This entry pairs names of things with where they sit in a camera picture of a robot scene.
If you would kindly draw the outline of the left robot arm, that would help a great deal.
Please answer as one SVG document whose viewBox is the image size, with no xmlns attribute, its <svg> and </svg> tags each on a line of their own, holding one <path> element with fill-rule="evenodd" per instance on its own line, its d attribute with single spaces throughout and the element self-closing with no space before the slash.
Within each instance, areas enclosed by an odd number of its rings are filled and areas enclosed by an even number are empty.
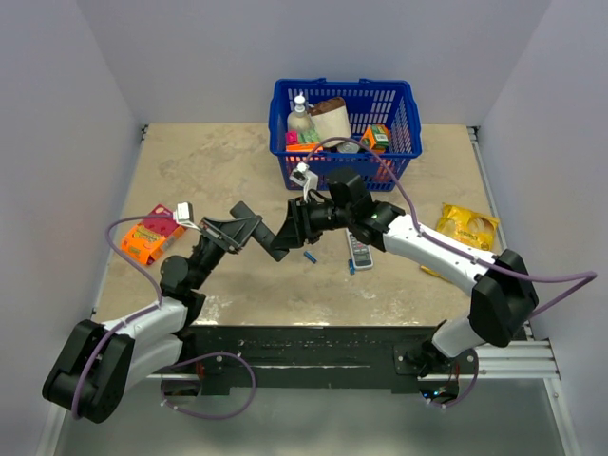
<svg viewBox="0 0 608 456">
<path fill-rule="evenodd" d="M 251 238 L 268 247 L 273 237 L 259 215 L 204 218 L 190 256 L 170 256 L 161 264 L 155 301 L 109 322 L 85 319 L 72 329 L 44 382 L 43 398 L 76 419 L 101 423 L 148 374 L 167 366 L 190 371 L 197 350 L 182 333 L 204 303 L 200 286 L 225 255 L 237 254 Z"/>
</svg>

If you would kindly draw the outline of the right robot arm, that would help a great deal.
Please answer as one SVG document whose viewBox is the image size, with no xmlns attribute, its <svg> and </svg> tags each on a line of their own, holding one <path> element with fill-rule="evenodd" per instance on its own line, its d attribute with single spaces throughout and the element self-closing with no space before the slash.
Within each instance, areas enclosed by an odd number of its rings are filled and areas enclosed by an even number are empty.
<svg viewBox="0 0 608 456">
<path fill-rule="evenodd" d="M 346 228 L 361 243 L 405 257 L 443 276 L 470 298 L 469 312 L 440 324 L 427 340 L 405 354 L 420 375 L 443 373 L 457 357 L 484 343 L 507 346 L 536 309 L 539 299 L 522 257 L 469 247 L 414 222 L 411 211 L 376 200 L 351 168 L 331 173 L 330 194 L 319 196 L 318 177 L 301 162 L 290 179 L 302 196 L 290 199 L 284 224 L 272 242 L 278 250 L 317 242 L 330 230 Z"/>
</svg>

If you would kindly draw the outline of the black remote control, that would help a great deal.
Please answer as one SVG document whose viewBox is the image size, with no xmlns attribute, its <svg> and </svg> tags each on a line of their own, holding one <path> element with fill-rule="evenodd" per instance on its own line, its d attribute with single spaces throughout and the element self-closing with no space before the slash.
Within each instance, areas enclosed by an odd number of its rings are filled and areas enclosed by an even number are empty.
<svg viewBox="0 0 608 456">
<path fill-rule="evenodd" d="M 235 219 L 248 219 L 253 221 L 255 228 L 251 237 L 269 254 L 276 262 L 281 261 L 286 255 L 288 250 L 275 249 L 272 247 L 276 235 L 270 230 L 270 228 L 264 224 L 263 218 L 260 215 L 254 213 L 254 211 L 243 201 L 239 201 L 231 210 L 230 214 Z"/>
</svg>

